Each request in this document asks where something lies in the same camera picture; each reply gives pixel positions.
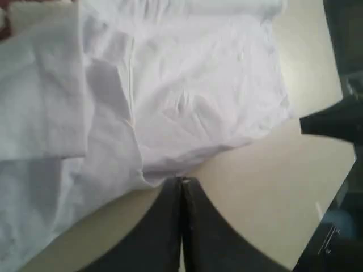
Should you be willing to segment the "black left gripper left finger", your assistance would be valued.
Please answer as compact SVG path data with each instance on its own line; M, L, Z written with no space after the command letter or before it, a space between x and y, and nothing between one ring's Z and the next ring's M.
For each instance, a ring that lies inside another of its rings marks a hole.
M178 271L177 178L105 205L56 238L22 271Z

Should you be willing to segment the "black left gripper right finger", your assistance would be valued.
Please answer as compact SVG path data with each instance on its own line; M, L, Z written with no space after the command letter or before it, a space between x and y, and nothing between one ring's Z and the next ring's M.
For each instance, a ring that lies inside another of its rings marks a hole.
M196 178L181 180L181 239L186 271L288 271L244 239Z

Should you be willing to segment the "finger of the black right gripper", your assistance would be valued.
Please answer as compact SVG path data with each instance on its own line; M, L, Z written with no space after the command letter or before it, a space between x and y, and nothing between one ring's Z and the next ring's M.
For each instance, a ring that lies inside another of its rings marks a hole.
M302 134L362 144L362 96L347 96L338 103L299 119Z

